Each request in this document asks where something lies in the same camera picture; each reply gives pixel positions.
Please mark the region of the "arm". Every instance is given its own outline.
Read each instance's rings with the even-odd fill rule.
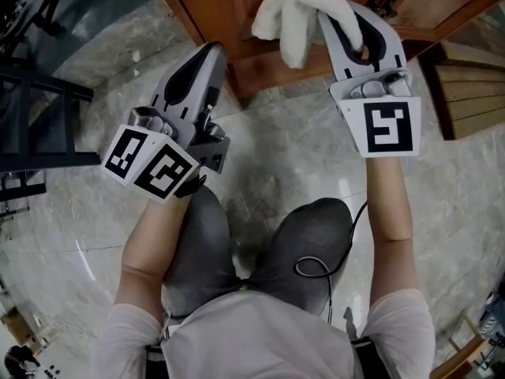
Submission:
[[[384,295],[418,288],[412,216],[397,159],[367,159],[368,217],[374,241],[370,305]]]
[[[114,304],[138,306],[163,325],[163,277],[174,258],[190,198],[172,197],[164,205],[149,201],[126,242]]]

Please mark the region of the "wooden furniture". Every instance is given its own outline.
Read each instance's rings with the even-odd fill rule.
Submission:
[[[444,41],[420,63],[446,140],[505,122],[505,57]]]
[[[313,45],[304,69],[282,61],[278,41],[251,37],[263,0],[166,0],[197,44],[218,40],[228,55],[228,81],[236,96],[331,73],[325,46]],[[408,58],[442,39],[498,0],[354,0],[396,27]]]
[[[468,324],[474,337],[464,347],[459,347],[449,337],[449,342],[457,352],[442,365],[435,368],[429,375],[430,379],[463,379],[471,371],[471,363],[488,346],[488,341],[481,337],[478,327],[475,326],[465,312],[461,313],[460,321],[465,321]]]

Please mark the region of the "gray tile floor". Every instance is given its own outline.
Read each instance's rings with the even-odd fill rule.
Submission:
[[[153,12],[146,7],[139,10]],[[118,32],[130,52],[149,46],[148,53],[138,61],[128,55],[101,55],[99,69],[111,61],[121,72],[111,76],[104,71],[99,83],[89,66],[81,78],[84,84],[99,85],[95,102],[80,112],[79,148],[103,154],[130,109],[148,103],[170,64],[192,49],[167,8],[163,12],[157,7],[154,11],[163,18],[159,29],[172,30],[172,37],[167,38],[168,31],[149,34],[144,29],[150,35],[146,39]],[[93,43],[106,51],[108,38],[103,36],[115,30],[106,28],[79,50],[75,63],[93,57]],[[120,38],[112,40],[110,49],[122,49]],[[70,75],[73,61],[66,66],[59,70],[63,77]],[[478,319],[505,265],[505,127],[444,142],[420,68],[416,61],[409,67],[423,102],[422,145],[421,154],[403,159],[402,166],[413,210],[418,275],[439,332],[462,310]],[[365,162],[327,93],[331,82],[325,77],[273,88],[253,97],[246,111],[225,93],[215,109],[217,123],[232,144],[223,173],[209,174],[208,186],[229,216],[240,275],[248,273],[252,254],[294,208],[320,197],[339,197],[356,215],[366,198]],[[146,201],[98,167],[49,171],[47,183],[48,193],[31,200],[30,213],[4,226],[0,271],[29,322],[35,324],[36,314],[46,330],[56,333],[51,347],[60,358],[80,364],[85,372],[113,302],[122,247]],[[335,289],[335,325],[343,326],[339,317],[346,306],[353,308],[358,324],[364,323],[371,275],[372,240],[365,213]],[[437,362],[449,351],[440,337]]]

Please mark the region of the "leg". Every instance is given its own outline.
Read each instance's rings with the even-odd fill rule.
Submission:
[[[228,220],[205,186],[193,195],[181,227],[174,261],[165,277],[167,302],[175,318],[234,289],[240,280],[230,255]]]
[[[329,296],[327,278],[299,276],[294,264],[314,256],[332,270],[348,248],[351,226],[349,209],[339,199],[322,198],[295,209],[275,232],[269,250],[258,257],[249,282],[260,291],[321,315]],[[308,274],[324,272],[315,261],[304,261],[300,267]],[[344,267],[333,275],[334,287]]]

